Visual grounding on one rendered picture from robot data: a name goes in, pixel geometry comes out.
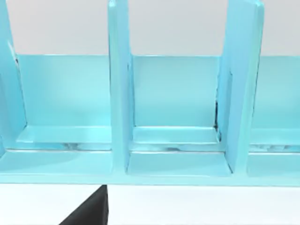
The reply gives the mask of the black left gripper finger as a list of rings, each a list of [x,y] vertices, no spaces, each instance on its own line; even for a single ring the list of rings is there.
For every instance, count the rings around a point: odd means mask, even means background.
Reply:
[[[107,185],[101,185],[59,225],[108,225]]]

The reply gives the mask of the light blue rack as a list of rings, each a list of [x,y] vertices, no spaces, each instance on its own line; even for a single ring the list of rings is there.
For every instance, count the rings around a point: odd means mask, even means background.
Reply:
[[[222,54],[18,54],[0,0],[0,184],[300,187],[300,55],[262,56],[262,0],[228,0]]]

